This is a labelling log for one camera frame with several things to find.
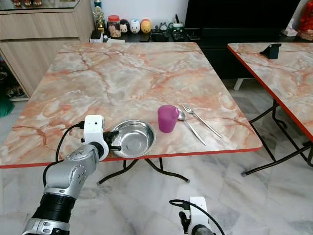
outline wooden cabinet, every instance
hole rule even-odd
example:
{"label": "wooden cabinet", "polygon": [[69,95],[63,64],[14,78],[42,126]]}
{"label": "wooden cabinet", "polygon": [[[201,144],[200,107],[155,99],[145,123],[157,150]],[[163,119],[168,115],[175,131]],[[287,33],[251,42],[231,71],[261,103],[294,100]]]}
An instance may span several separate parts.
{"label": "wooden cabinet", "polygon": [[87,42],[92,30],[89,0],[67,9],[0,11],[0,53],[31,97],[63,44]]}

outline red table edge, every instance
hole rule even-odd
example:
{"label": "red table edge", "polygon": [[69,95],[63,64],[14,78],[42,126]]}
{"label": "red table edge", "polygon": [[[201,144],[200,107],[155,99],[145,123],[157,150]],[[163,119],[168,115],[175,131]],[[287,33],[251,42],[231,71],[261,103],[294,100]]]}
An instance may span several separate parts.
{"label": "red table edge", "polygon": [[303,133],[313,141],[313,135],[307,130],[307,128],[299,121],[295,115],[287,108],[286,105],[275,95],[274,92],[261,80],[261,78],[246,64],[246,62],[240,58],[240,56],[227,44],[227,48],[237,57],[237,59],[249,70],[249,72],[258,80],[259,83],[268,91],[268,93],[279,103],[280,106],[283,107],[285,112],[292,118],[292,120],[300,127]]}
{"label": "red table edge", "polygon": [[[243,152],[254,152],[260,150],[262,145],[257,148],[247,148],[247,149],[235,149],[235,150],[219,150],[219,151],[206,151],[206,152],[191,152],[191,153],[170,153],[170,154],[160,154],[160,155],[145,155],[138,158],[107,158],[101,162],[112,162],[112,161],[122,161],[122,160],[135,160],[135,159],[145,159],[145,158],[166,158],[166,157],[178,157],[178,156],[192,156],[192,155],[205,155],[205,154],[219,154],[219,153],[243,153]],[[36,166],[47,166],[50,163],[30,163],[30,164],[12,164],[12,165],[0,165],[0,169],[11,169],[11,168],[27,168]]]}

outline white wall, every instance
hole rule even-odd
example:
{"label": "white wall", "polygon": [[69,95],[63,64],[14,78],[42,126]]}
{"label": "white wall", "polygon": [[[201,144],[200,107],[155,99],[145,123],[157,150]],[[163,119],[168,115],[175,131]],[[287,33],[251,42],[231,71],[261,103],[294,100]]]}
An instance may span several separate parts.
{"label": "white wall", "polygon": [[300,18],[302,16],[305,5],[309,2],[309,0],[301,0],[297,9],[294,11],[292,18],[294,18],[293,28],[298,29],[300,25]]}
{"label": "white wall", "polygon": [[161,22],[172,22],[175,14],[185,22],[188,0],[102,0],[102,10],[107,22],[109,15],[118,15],[130,21],[149,19],[153,27]]}

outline white figurine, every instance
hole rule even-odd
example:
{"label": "white figurine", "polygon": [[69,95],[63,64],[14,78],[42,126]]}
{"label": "white figurine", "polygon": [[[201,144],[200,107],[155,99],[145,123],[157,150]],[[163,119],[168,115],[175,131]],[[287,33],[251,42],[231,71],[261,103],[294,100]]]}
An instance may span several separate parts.
{"label": "white figurine", "polygon": [[137,19],[131,20],[131,32],[132,33],[139,33],[140,31],[140,22]]}

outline television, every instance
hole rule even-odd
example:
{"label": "television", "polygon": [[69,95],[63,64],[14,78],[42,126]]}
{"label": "television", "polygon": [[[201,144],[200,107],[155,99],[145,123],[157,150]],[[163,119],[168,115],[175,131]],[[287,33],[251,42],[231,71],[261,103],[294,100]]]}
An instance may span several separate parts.
{"label": "television", "polygon": [[248,33],[286,28],[300,0],[189,0],[185,28]]}

